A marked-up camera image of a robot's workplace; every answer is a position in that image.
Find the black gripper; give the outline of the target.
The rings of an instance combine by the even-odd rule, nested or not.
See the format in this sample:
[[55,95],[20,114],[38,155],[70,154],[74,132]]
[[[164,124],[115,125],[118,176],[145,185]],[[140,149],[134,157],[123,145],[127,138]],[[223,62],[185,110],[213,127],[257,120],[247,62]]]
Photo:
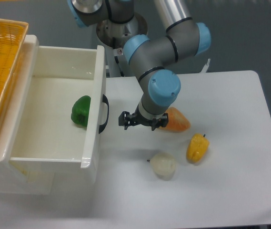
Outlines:
[[130,114],[127,111],[123,111],[119,116],[119,126],[123,126],[124,130],[127,130],[130,126],[143,125],[151,126],[151,130],[154,131],[159,127],[166,127],[169,122],[167,113],[164,113],[160,118],[153,118],[152,120],[143,117],[140,113]]

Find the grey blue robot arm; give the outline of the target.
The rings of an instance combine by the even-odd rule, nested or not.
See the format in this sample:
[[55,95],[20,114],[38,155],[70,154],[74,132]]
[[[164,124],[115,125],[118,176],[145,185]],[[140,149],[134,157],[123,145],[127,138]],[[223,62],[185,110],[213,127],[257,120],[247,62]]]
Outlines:
[[122,112],[119,125],[144,125],[151,129],[169,122],[166,110],[181,89],[178,76],[167,65],[209,49],[210,30],[193,21],[183,0],[154,2],[166,35],[150,40],[140,32],[140,22],[131,0],[70,0],[68,6],[79,27],[97,24],[97,35],[105,45],[121,48],[143,91],[134,113]]

